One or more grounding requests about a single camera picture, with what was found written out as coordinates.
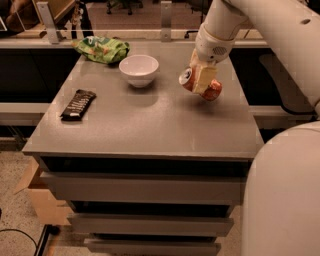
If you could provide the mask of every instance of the cable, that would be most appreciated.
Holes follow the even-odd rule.
[[[29,236],[27,233],[25,233],[25,232],[22,231],[22,230],[14,229],[14,228],[7,228],[7,229],[1,229],[1,230],[0,230],[0,233],[1,233],[1,232],[19,232],[19,233],[22,233],[22,234],[24,234],[25,236],[29,237],[29,239],[34,243],[34,246],[36,247],[36,249],[38,248],[38,245],[37,245],[36,241],[34,241],[34,239],[33,239],[31,236]]]

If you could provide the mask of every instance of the green bag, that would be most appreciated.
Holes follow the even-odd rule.
[[[74,40],[72,41],[72,46],[88,59],[106,64],[123,60],[130,50],[127,42],[97,36]]]

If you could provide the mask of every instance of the bowl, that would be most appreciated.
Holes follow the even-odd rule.
[[[159,62],[148,55],[131,55],[119,64],[122,77],[131,85],[142,88],[156,77]]]

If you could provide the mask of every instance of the drawer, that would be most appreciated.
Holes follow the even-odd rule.
[[[215,256],[221,249],[221,245],[214,242],[85,239],[84,244],[91,252],[103,252],[119,256]]]
[[[245,178],[43,172],[57,199],[70,201],[237,205]]]
[[[225,237],[229,218],[127,214],[72,214],[68,220],[78,233]]]

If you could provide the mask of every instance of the table top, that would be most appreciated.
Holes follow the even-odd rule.
[[[148,54],[160,64],[156,79],[137,89],[118,65],[81,57],[29,138],[27,155],[251,160],[263,141],[230,59],[217,65],[223,90],[213,102],[184,89],[192,42],[129,42],[129,56]],[[79,122],[60,115],[77,89],[97,94]]]

